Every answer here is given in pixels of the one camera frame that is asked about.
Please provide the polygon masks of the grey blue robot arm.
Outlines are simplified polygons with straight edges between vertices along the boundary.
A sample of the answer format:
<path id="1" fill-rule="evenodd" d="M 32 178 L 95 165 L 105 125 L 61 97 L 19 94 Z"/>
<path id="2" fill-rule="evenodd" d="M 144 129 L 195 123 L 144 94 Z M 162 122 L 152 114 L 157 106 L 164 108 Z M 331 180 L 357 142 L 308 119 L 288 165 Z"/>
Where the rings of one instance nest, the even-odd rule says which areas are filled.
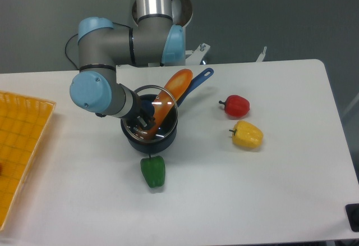
<path id="1" fill-rule="evenodd" d="M 90 17 L 79 24 L 79 73 L 70 85 L 78 107 L 102 116 L 134 119 L 144 129 L 154 118 L 139 96 L 117 83 L 116 67 L 175 63 L 185 59 L 183 28 L 173 21 L 173 0 L 136 0 L 137 27 L 115 28 L 111 20 Z"/>

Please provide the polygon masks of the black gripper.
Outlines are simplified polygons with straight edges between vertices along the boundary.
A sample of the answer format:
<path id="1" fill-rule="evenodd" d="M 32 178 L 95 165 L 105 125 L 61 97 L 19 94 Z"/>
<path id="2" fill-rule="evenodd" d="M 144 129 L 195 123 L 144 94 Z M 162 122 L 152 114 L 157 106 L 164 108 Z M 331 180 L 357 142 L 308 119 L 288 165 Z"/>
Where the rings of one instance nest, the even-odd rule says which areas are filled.
<path id="1" fill-rule="evenodd" d="M 155 118 L 153 118 L 154 107 L 148 99 L 141 99 L 137 94 L 131 94 L 133 106 L 131 108 L 132 115 L 130 121 L 138 123 L 143 130 L 150 130 L 155 126 Z"/>

